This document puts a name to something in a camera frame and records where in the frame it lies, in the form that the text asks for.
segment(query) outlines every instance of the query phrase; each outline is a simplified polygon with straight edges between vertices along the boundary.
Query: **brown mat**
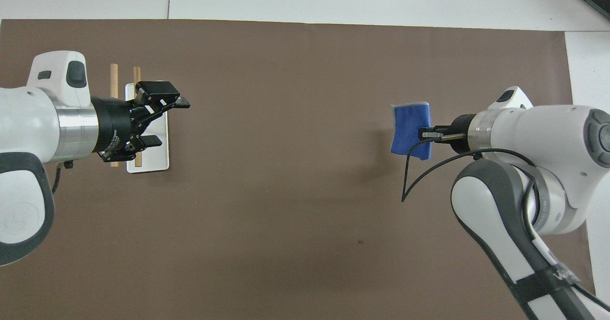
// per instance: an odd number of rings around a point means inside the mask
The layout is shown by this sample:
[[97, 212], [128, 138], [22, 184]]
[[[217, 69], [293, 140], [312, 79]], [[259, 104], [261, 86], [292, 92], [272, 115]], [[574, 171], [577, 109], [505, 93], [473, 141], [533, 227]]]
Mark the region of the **brown mat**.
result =
[[[390, 104], [427, 100], [447, 124], [513, 85], [571, 103], [563, 33], [3, 20], [0, 85], [52, 50], [85, 55], [93, 95], [116, 62], [122, 85], [139, 65], [192, 107], [170, 112], [170, 170], [64, 171], [50, 235], [0, 271], [3, 319], [525, 318], [451, 211], [468, 160], [400, 203]], [[548, 243], [592, 288], [584, 229]]]

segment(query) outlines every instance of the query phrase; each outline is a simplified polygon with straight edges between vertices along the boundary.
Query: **wire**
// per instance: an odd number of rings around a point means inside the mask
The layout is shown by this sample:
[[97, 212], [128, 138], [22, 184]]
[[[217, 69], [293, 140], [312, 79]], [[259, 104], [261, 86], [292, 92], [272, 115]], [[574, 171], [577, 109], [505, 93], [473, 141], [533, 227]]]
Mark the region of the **wire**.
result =
[[534, 240], [534, 233], [532, 233], [532, 228], [531, 228], [531, 224], [534, 224], [534, 222], [536, 222], [536, 215], [534, 215], [533, 219], [529, 218], [528, 215], [528, 201], [529, 201], [529, 194], [532, 190], [534, 190], [534, 199], [536, 200], [536, 212], [538, 212], [538, 209], [540, 209], [540, 194], [538, 194], [538, 187], [536, 186], [536, 179], [534, 179], [534, 177], [532, 175], [529, 175], [525, 172], [523, 172], [524, 174], [526, 174], [529, 177], [529, 182], [527, 187], [525, 187], [525, 191], [523, 193], [523, 197], [521, 198], [521, 216], [523, 217], [523, 225], [525, 226], [525, 230], [527, 231], [528, 235], [529, 235], [529, 239], [530, 240]]
[[421, 144], [425, 144], [427, 142], [435, 142], [435, 141], [440, 141], [440, 138], [428, 138], [428, 139], [421, 140], [420, 142], [418, 142], [417, 144], [412, 146], [411, 149], [409, 150], [409, 154], [407, 155], [407, 162], [405, 164], [405, 180], [403, 181], [403, 198], [402, 198], [401, 202], [404, 202], [405, 198], [407, 197], [407, 194], [405, 194], [405, 190], [407, 189], [407, 174], [409, 172], [409, 160], [411, 159], [411, 155], [413, 155], [413, 151]]
[[57, 164], [57, 169], [55, 170], [55, 182], [53, 183], [53, 188], [51, 189], [51, 193], [55, 194], [57, 187], [59, 186], [59, 177], [61, 176], [61, 166], [63, 162]]
[[574, 288], [576, 290], [578, 290], [586, 298], [588, 298], [589, 300], [593, 301], [596, 305], [602, 307], [605, 311], [610, 311], [610, 307], [608, 305], [606, 305], [602, 300], [599, 300], [598, 298], [596, 298], [595, 295], [591, 294], [590, 291], [586, 290], [580, 284], [575, 284]]
[[[420, 142], [418, 142], [417, 144], [415, 144], [409, 151], [409, 154], [407, 155], [407, 162], [405, 164], [405, 183], [404, 186], [407, 185], [407, 170], [409, 169], [409, 159], [410, 159], [410, 155], [413, 153], [413, 150], [416, 146], [420, 145], [420, 144], [424, 144], [425, 142], [430, 142], [430, 141], [436, 141], [436, 140], [440, 140], [438, 138], [431, 138], [433, 140], [422, 140]], [[478, 150], [472, 150], [472, 151], [467, 151], [464, 153], [460, 153], [459, 155], [455, 155], [449, 159], [446, 159], [444, 161], [439, 162], [438, 164], [434, 164], [433, 167], [429, 168], [428, 170], [426, 170], [425, 172], [423, 172], [423, 174], [419, 175], [419, 177], [417, 177], [415, 179], [415, 181], [413, 181], [413, 183], [411, 183], [411, 185], [409, 186], [408, 189], [405, 190], [405, 188], [403, 187], [403, 197], [401, 199], [402, 202], [405, 201], [405, 199], [407, 198], [407, 195], [409, 195], [409, 193], [411, 192], [411, 190], [413, 190], [413, 188], [416, 186], [416, 184], [419, 183], [419, 181], [421, 181], [426, 175], [428, 175], [430, 172], [433, 172], [434, 170], [436, 170], [437, 168], [440, 168], [441, 166], [444, 166], [445, 164], [455, 161], [457, 159], [461, 159], [462, 157], [468, 157], [468, 156], [475, 156], [478, 155], [480, 153], [485, 153], [485, 152], [500, 152], [500, 153], [507, 153], [509, 155], [513, 155], [521, 160], [523, 160], [524, 162], [526, 162], [528, 165], [531, 166], [536, 166], [534, 164], [534, 162], [532, 162], [530, 159], [528, 159], [527, 157], [525, 157], [524, 155], [521, 155], [521, 153], [518, 153], [516, 151], [512, 151], [512, 150], [507, 150], [507, 149], [478, 149]]]

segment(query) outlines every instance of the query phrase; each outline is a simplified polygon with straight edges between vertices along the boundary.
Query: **black band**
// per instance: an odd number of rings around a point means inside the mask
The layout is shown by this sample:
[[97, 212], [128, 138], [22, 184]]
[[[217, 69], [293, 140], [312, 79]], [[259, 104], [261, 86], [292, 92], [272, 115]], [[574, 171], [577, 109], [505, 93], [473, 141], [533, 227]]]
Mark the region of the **black band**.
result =
[[98, 116], [98, 141], [93, 152], [114, 149], [124, 144], [131, 135], [129, 103], [111, 97], [92, 97], [91, 103]]
[[[475, 118], [476, 114], [464, 114], [460, 115], [449, 126], [447, 131], [445, 131], [444, 135], [456, 135], [456, 134], [468, 134], [468, 128], [470, 128], [470, 123]], [[451, 145], [451, 148], [456, 153], [464, 153], [470, 151], [471, 148], [468, 145], [468, 138], [462, 138], [457, 140], [451, 140], [448, 142]]]
[[509, 289], [512, 296], [522, 305], [578, 283], [580, 283], [578, 277], [564, 264], [558, 263], [518, 280], [517, 283], [509, 286]]

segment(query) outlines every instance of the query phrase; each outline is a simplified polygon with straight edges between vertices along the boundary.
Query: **silver metal ring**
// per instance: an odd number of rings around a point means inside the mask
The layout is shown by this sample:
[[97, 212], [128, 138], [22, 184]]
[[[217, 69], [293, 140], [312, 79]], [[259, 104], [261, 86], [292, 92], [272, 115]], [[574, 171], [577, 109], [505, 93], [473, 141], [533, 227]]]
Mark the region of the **silver metal ring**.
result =
[[93, 105], [67, 107], [52, 93], [46, 94], [53, 102], [59, 120], [59, 144], [51, 160], [77, 160], [89, 156], [98, 141], [98, 114]]
[[[505, 111], [484, 110], [472, 118], [468, 128], [468, 146], [470, 150], [490, 149], [492, 147], [492, 127], [498, 115]], [[495, 158], [493, 152], [485, 153], [489, 158]]]

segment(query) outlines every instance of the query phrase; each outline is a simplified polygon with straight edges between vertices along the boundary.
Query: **wooden stick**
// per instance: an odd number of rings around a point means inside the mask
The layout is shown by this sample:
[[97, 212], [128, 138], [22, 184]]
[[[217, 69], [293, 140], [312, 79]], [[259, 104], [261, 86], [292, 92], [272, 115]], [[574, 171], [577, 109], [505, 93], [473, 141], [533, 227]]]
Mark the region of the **wooden stick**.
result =
[[[118, 99], [118, 64], [111, 64], [111, 97]], [[118, 168], [118, 162], [111, 162], [112, 168]]]
[[[139, 66], [134, 66], [133, 67], [133, 98], [134, 99], [135, 99], [135, 97], [138, 96], [138, 90], [135, 87], [135, 84], [137, 84], [141, 80], [142, 80], [142, 69], [140, 69]], [[136, 166], [136, 168], [142, 167], [142, 153], [141, 152], [136, 152], [134, 165]]]

